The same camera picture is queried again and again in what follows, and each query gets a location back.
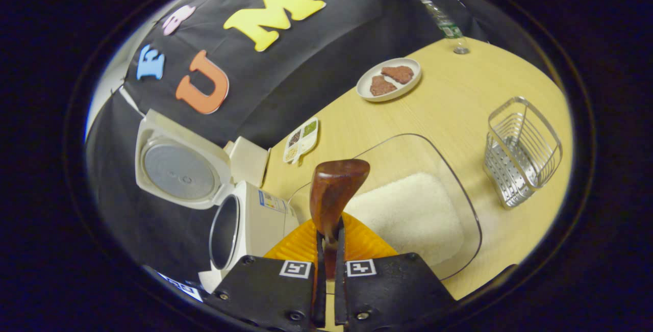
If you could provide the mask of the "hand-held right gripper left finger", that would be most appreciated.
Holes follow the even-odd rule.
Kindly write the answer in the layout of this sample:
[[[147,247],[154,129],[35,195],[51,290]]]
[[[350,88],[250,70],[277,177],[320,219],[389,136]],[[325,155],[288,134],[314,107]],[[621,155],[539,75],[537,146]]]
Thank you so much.
[[[304,221],[266,253],[244,255],[205,297],[215,314],[258,332],[317,332],[325,325],[322,236]]]

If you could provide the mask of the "white toaster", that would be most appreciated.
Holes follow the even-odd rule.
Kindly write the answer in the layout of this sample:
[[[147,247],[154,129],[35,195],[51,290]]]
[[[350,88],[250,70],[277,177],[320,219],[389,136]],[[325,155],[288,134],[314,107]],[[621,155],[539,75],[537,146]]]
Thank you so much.
[[[270,150],[258,146],[245,137],[228,141],[224,151],[230,158],[230,168],[234,183],[245,181],[261,187],[267,170]]]

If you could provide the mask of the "white round plate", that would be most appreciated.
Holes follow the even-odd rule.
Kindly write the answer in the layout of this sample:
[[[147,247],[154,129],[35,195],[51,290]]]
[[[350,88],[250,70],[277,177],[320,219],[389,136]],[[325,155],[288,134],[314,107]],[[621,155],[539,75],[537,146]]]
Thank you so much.
[[[394,79],[384,76],[387,81],[393,83],[397,89],[394,92],[387,93],[382,96],[373,96],[369,92],[369,86],[371,85],[371,79],[373,76],[382,75],[382,67],[396,67],[400,65],[405,65],[410,67],[414,72],[413,79],[407,84],[397,83]],[[394,58],[382,63],[378,63],[374,67],[366,71],[356,85],[357,94],[363,99],[369,100],[371,102],[384,102],[388,100],[394,100],[402,95],[405,95],[408,92],[411,92],[415,86],[420,82],[422,77],[422,67],[417,60],[411,58]]]

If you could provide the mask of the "white rice cooker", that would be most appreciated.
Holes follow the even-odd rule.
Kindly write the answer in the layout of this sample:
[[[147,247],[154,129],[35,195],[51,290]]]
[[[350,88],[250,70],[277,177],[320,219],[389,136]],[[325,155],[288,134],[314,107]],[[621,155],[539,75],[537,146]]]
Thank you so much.
[[[234,183],[224,148],[154,110],[140,122],[135,151],[138,186],[183,207],[209,211],[200,225],[208,266],[200,284],[208,293],[244,255],[264,256],[299,226],[286,202],[245,181]]]

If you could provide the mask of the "white divided condiment dish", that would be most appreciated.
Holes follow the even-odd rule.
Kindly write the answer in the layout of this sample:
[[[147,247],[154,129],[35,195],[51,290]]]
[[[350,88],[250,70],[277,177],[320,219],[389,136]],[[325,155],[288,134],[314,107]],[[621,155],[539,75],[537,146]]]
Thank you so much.
[[[316,145],[319,135],[319,118],[312,117],[297,127],[285,142],[284,162],[295,163]]]

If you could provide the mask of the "clear plastic water bottle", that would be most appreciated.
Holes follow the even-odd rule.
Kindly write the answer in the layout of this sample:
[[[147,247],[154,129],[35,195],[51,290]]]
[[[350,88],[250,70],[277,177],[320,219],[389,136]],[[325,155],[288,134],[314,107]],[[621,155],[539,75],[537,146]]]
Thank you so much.
[[[443,33],[443,36],[448,43],[448,48],[457,55],[468,55],[471,53],[461,29],[457,23],[455,23],[447,13],[445,13],[443,8],[434,4],[431,0],[420,0],[420,2],[422,2],[426,7],[427,11],[434,19],[436,26],[438,26],[438,29]]]

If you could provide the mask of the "clear rectangular container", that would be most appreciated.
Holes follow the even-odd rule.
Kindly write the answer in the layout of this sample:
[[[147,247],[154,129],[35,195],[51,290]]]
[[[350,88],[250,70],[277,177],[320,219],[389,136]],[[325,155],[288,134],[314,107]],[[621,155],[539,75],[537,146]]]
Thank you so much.
[[[355,196],[418,172],[426,172],[441,181],[459,216],[464,242],[452,258],[429,267],[440,280],[448,280],[472,262],[482,244],[478,216],[459,178],[429,139],[418,134],[394,135],[358,153],[334,153],[317,162],[353,158],[365,160],[371,166],[366,182]]]

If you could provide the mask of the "brown meat piece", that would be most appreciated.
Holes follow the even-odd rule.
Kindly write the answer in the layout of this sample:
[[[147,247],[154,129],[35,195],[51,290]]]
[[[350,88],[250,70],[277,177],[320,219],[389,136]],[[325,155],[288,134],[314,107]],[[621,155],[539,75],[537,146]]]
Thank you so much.
[[[369,86],[369,92],[373,96],[382,96],[390,92],[394,92],[397,87],[385,79],[383,75],[373,76],[371,79],[371,85]]]
[[[410,67],[400,65],[396,67],[382,67],[382,75],[394,79],[397,83],[407,84],[413,79],[414,72]]]

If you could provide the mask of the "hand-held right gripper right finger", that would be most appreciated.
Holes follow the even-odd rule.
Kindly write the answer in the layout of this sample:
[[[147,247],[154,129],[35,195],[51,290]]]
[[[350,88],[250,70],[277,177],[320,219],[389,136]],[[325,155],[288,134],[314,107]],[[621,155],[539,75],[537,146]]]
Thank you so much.
[[[334,321],[345,332],[415,332],[454,307],[454,297],[419,254],[397,253],[348,213],[339,240]]]

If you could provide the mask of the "metal wire chopstick holder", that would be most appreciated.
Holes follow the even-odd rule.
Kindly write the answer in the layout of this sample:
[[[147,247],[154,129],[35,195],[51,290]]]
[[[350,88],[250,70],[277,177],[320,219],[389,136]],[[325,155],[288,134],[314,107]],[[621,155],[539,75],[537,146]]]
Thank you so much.
[[[562,157],[557,132],[524,97],[511,97],[488,116],[484,170],[504,207],[517,207],[541,190]]]

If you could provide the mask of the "brown wooden spoon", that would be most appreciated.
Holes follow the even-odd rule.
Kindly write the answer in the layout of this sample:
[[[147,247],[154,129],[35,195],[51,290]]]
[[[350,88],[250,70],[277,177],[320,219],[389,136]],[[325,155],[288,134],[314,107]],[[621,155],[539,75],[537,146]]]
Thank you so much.
[[[361,159],[322,162],[313,172],[309,209],[322,236],[318,246],[323,251],[327,280],[335,279],[341,214],[369,172],[369,163]]]

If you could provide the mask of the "white rice heap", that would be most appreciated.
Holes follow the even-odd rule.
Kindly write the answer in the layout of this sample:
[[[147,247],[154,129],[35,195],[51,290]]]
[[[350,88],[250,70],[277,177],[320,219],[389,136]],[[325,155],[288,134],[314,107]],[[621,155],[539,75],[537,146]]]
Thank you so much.
[[[459,216],[444,185],[426,172],[357,195],[345,212],[397,253],[415,252],[429,266],[452,258],[464,242]]]

